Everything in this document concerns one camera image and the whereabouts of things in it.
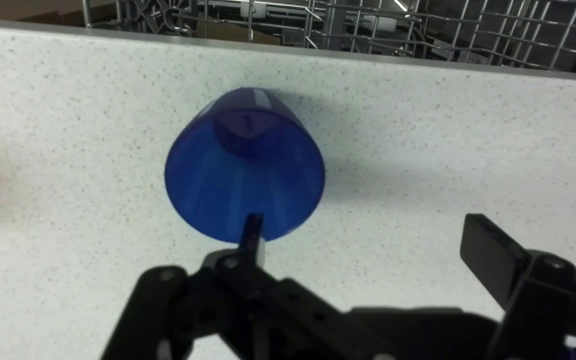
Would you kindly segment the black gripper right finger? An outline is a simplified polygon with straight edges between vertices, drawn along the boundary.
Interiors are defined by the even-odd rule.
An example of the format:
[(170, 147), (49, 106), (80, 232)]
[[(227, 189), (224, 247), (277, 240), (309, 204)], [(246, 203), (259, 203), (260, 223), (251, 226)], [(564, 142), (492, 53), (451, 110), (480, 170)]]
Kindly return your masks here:
[(529, 251), (485, 215), (464, 218), (460, 259), (505, 317), (488, 360), (576, 360), (576, 266)]

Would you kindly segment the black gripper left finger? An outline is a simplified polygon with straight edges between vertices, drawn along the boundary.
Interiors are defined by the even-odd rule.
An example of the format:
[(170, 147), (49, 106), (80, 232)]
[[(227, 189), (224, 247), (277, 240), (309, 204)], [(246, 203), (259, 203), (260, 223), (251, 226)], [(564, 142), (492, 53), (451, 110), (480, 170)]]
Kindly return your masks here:
[(280, 310), (269, 300), (286, 280), (262, 268), (262, 226), (262, 215), (249, 215), (239, 247), (211, 252), (194, 274), (147, 271), (101, 360), (188, 360), (206, 336), (218, 336), (240, 360), (288, 360)]

